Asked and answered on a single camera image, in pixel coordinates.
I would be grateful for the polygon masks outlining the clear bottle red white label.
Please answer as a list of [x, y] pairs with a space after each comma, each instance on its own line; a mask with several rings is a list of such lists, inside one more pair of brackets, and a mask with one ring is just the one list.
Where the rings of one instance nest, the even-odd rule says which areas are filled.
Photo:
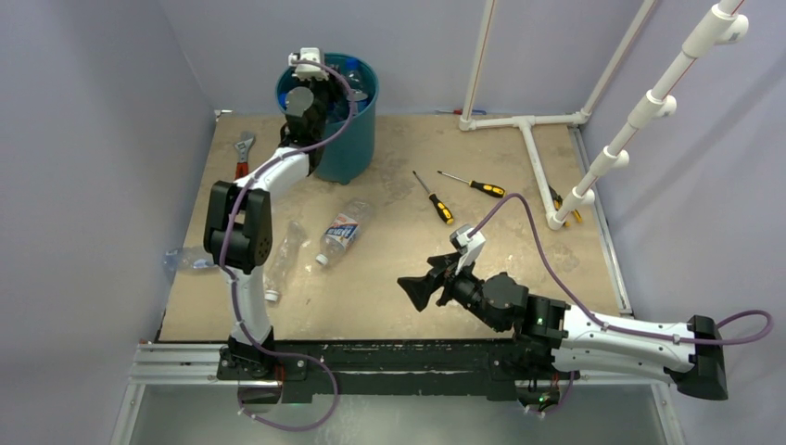
[[375, 206], [367, 199], [348, 200], [323, 232], [320, 250], [315, 256], [322, 267], [343, 259], [374, 217]]

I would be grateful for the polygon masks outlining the clear bottle white cap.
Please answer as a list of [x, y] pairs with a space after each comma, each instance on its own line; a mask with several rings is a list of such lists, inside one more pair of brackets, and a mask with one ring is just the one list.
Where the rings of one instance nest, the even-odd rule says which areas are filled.
[[298, 254], [308, 235], [297, 221], [291, 221], [285, 237], [273, 255], [272, 262], [264, 273], [264, 299], [277, 303], [284, 295], [289, 279], [298, 263]]

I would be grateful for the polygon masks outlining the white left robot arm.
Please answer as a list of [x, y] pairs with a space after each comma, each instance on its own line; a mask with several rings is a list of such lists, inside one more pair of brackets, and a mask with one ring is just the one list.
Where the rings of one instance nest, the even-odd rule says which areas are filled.
[[222, 269], [234, 326], [225, 361], [263, 379], [275, 370], [273, 327], [262, 288], [263, 266], [274, 246], [272, 201], [311, 175], [322, 160], [331, 107], [347, 105], [352, 90], [340, 74], [300, 80], [285, 97], [285, 122], [271, 157], [256, 170], [210, 189], [203, 246]]

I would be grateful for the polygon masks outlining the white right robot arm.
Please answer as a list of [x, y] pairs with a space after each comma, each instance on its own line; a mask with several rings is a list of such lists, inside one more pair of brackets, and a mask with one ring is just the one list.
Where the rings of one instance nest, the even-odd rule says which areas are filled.
[[454, 301], [496, 332], [511, 332], [515, 351], [506, 366], [526, 379], [603, 371], [676, 385], [679, 393], [708, 401], [728, 398], [724, 353], [716, 323], [694, 315], [686, 323], [658, 324], [599, 315], [530, 293], [506, 272], [489, 279], [459, 254], [428, 259], [423, 276], [400, 277], [399, 287], [421, 312], [438, 292], [437, 305]]

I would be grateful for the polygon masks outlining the Pepsi bottle blue cap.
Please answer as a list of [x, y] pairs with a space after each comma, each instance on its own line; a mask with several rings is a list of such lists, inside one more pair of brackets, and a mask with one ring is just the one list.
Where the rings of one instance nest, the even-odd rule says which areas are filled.
[[369, 103], [368, 87], [361, 72], [361, 63], [355, 57], [345, 61], [345, 78], [352, 89], [350, 99], [358, 109], [365, 108]]

